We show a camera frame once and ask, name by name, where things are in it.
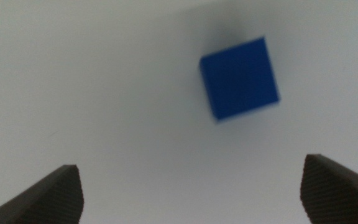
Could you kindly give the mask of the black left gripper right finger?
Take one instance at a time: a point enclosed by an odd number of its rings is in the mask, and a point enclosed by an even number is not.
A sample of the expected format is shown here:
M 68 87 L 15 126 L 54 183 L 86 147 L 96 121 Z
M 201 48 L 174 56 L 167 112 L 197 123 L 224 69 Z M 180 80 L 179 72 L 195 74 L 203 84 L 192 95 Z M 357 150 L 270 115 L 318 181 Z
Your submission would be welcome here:
M 308 154 L 300 199 L 311 223 L 358 223 L 358 173 L 321 154 Z

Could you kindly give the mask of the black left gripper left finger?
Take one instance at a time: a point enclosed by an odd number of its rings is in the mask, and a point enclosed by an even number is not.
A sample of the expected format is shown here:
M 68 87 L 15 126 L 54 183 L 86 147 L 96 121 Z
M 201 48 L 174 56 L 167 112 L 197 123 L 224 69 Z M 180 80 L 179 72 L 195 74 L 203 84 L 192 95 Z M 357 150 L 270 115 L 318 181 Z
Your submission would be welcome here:
M 80 222 L 84 197 L 76 165 L 63 165 L 0 206 L 0 224 Z

